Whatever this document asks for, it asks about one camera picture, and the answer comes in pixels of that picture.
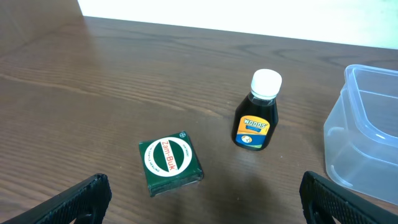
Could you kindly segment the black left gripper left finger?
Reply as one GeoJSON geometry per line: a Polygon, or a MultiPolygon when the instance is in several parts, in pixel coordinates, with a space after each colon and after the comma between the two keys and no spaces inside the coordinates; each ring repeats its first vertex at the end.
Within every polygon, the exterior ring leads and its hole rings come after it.
{"type": "Polygon", "coordinates": [[[5,222],[7,224],[102,224],[111,198],[108,176],[95,174],[5,222]]]}

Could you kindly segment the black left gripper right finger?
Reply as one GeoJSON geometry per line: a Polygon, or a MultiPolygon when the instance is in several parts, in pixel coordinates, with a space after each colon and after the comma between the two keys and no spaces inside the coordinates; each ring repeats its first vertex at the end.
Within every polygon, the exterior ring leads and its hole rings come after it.
{"type": "Polygon", "coordinates": [[[313,171],[304,173],[299,193],[308,224],[397,224],[397,215],[313,171]]]}

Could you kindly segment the clear plastic container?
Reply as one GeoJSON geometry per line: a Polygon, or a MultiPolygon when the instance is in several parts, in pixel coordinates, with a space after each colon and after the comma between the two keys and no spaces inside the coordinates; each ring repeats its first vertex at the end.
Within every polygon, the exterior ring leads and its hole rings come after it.
{"type": "Polygon", "coordinates": [[[323,133],[332,181],[397,203],[397,71],[347,66],[323,133]]]}

